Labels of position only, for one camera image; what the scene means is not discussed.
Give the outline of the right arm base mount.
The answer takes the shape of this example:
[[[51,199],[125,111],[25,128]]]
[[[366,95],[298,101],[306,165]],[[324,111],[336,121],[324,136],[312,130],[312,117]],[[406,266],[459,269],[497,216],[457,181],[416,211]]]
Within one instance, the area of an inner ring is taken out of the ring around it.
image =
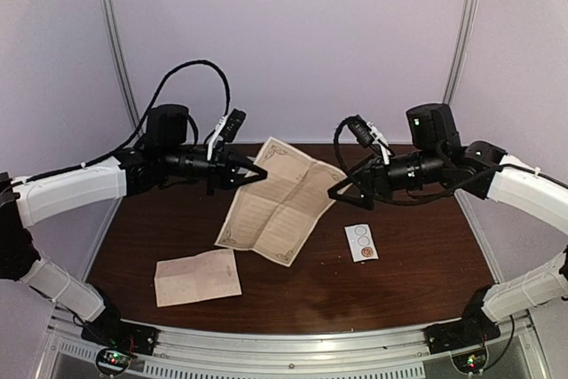
[[[438,354],[480,345],[500,337],[501,331],[493,323],[480,325],[475,321],[457,320],[430,325],[424,334],[430,354]]]

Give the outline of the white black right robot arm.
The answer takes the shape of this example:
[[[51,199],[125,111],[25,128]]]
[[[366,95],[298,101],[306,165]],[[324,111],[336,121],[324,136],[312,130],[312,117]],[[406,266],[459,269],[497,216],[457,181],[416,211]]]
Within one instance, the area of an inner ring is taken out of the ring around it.
[[[561,232],[567,230],[567,186],[486,141],[461,143],[451,107],[429,103],[406,111],[414,151],[396,155],[371,123],[358,115],[342,120],[373,154],[348,168],[335,158],[345,178],[328,190],[335,201],[371,210],[377,202],[420,206],[458,190],[512,206]],[[477,290],[458,320],[426,327],[433,353],[500,336],[499,322],[532,306],[567,296],[567,253],[513,280]]]

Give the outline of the beige ornate letter sheet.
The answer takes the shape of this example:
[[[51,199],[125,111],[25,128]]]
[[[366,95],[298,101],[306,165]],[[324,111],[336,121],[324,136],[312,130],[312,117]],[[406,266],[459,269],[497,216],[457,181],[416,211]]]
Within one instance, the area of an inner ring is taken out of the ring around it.
[[[252,251],[290,267],[320,218],[335,203],[328,189],[346,175],[273,137],[254,161],[267,178],[239,188],[215,245]]]

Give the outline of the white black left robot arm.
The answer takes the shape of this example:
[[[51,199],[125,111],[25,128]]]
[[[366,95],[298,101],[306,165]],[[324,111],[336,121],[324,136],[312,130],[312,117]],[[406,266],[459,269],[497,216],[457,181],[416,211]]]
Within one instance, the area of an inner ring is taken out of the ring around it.
[[[231,148],[246,115],[234,109],[220,119],[206,146],[187,143],[196,124],[187,107],[166,104],[150,110],[146,131],[103,161],[43,178],[1,175],[1,277],[20,281],[63,305],[94,338],[122,345],[128,329],[112,302],[79,281],[34,246],[30,229],[49,217],[99,201],[118,200],[180,184],[205,182],[208,194],[266,179],[267,172]]]

